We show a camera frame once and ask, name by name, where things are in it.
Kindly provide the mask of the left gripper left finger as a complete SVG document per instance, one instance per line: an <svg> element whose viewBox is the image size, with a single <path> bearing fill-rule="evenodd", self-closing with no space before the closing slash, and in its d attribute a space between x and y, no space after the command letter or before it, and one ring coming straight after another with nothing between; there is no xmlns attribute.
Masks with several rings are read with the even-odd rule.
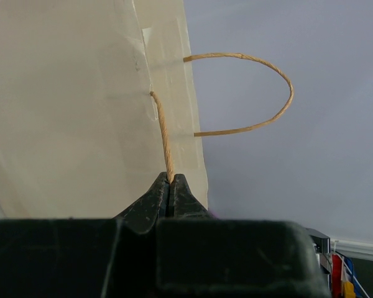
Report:
<svg viewBox="0 0 373 298"><path fill-rule="evenodd" d="M150 233L159 218L166 217L170 184L166 172L161 172L151 187L120 212L116 218L122 221L135 233Z"/></svg>

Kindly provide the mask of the brown paper bag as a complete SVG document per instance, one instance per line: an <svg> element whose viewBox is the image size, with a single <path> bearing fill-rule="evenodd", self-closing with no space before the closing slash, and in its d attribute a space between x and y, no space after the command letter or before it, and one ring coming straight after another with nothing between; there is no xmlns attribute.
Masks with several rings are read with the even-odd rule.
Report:
<svg viewBox="0 0 373 298"><path fill-rule="evenodd" d="M0 1L0 219L111 217L159 173L208 203L182 1Z"/></svg>

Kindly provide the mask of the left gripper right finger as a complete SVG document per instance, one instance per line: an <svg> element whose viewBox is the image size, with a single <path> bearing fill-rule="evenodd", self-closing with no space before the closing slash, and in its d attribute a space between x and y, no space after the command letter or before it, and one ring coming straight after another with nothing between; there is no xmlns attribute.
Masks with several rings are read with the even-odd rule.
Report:
<svg viewBox="0 0 373 298"><path fill-rule="evenodd" d="M170 185L170 216L175 219L216 219L192 194L184 174L176 174Z"/></svg>

